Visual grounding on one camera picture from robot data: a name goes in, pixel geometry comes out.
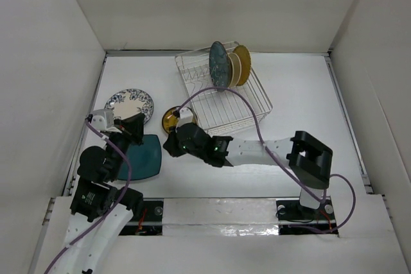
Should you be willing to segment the yellow patterned brown-rimmed plate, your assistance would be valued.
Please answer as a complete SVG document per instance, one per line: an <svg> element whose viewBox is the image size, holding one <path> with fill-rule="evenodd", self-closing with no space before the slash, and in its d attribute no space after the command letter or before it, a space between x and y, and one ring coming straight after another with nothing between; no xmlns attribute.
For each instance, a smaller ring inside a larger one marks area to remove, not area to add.
<svg viewBox="0 0 411 274"><path fill-rule="evenodd" d="M178 117L174 115L174 111L176 111L179 108L179 106L171 107L169 108L163 115L161 124L162 124L162 129L165 131L165 133L169 134L171 132L171 129L176 127L178 123Z"/></svg>

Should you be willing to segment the blue floral white plate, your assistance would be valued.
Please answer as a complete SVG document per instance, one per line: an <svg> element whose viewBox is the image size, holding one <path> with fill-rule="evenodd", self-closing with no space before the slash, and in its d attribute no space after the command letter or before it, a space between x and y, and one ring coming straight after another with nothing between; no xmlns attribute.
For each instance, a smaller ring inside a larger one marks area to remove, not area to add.
<svg viewBox="0 0 411 274"><path fill-rule="evenodd" d="M112 110L114 119L121 120L144 114L144 124L146 124L153 116L154 101L141 89L124 89L111 95L104 109Z"/></svg>

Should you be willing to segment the square teal plate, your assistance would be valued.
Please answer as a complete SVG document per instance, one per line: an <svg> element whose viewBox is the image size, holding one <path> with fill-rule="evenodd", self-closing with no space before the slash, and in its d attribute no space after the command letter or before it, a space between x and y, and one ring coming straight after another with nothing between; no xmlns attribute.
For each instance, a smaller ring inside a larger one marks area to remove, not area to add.
<svg viewBox="0 0 411 274"><path fill-rule="evenodd" d="M157 135L144 135L143 144L131 144L125 155L132 166L131 181L151 178L161 170L162 150Z"/></svg>

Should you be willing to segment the round teal glazed plate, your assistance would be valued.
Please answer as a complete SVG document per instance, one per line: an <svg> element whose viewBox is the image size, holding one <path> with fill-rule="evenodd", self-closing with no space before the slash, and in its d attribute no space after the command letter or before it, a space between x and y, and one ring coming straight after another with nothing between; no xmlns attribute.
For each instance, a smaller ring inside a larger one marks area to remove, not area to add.
<svg viewBox="0 0 411 274"><path fill-rule="evenodd" d="M229 86L231 77L229 57L219 41L213 42L209 51L209 74L215 87Z"/></svg>

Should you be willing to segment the woven bamboo tray plate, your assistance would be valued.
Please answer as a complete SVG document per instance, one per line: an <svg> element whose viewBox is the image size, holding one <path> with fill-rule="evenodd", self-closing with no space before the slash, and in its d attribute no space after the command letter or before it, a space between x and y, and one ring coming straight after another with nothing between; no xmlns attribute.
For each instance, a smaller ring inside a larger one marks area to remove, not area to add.
<svg viewBox="0 0 411 274"><path fill-rule="evenodd" d="M241 62L241 76L237 86L245 84L251 72L251 55L248 48L244 45L238 45L234 48L233 53L238 55Z"/></svg>

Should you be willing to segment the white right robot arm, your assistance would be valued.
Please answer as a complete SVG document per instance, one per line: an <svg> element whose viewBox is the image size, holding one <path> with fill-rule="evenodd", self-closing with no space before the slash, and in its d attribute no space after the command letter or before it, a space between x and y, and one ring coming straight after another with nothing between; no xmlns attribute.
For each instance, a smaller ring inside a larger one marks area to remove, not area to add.
<svg viewBox="0 0 411 274"><path fill-rule="evenodd" d="M333 151L305 131L276 141L248 141L210 136L194 123L170 132L163 148L172 157L190 154L213 167L265 165L280 167L301 188L297 211L312 218L325 203Z"/></svg>

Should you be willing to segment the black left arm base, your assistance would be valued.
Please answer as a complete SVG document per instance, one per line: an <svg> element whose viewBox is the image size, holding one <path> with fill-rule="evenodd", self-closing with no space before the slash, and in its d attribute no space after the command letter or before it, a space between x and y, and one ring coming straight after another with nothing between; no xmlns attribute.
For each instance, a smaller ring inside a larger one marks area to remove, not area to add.
<svg viewBox="0 0 411 274"><path fill-rule="evenodd" d="M134 216L119 234L123 236L162 235L163 208L164 200L162 199L145 200L141 213Z"/></svg>

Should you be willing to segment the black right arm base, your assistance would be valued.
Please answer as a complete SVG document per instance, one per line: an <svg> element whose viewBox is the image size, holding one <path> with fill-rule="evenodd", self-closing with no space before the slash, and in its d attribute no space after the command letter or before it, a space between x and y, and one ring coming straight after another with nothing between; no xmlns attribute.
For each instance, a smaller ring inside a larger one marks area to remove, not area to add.
<svg viewBox="0 0 411 274"><path fill-rule="evenodd" d="M306 227L320 231L333 230L331 234L338 234L337 221L330 199L327 199L317 210L301 206L297 199L276 200L275 204L279 235L317 234L316 231Z"/></svg>

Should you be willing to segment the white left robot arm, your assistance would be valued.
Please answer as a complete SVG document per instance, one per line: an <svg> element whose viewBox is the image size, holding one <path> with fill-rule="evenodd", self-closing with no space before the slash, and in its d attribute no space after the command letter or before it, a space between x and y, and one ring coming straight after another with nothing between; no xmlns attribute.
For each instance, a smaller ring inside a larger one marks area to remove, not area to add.
<svg viewBox="0 0 411 274"><path fill-rule="evenodd" d="M90 146L80 155L66 237L46 273L100 273L121 230L143 214L142 193L128 184L118 189L111 183L118 179L122 164L132 171L126 152L143 142L144 114L120 120L108 109L95 110L85 125L106 146Z"/></svg>

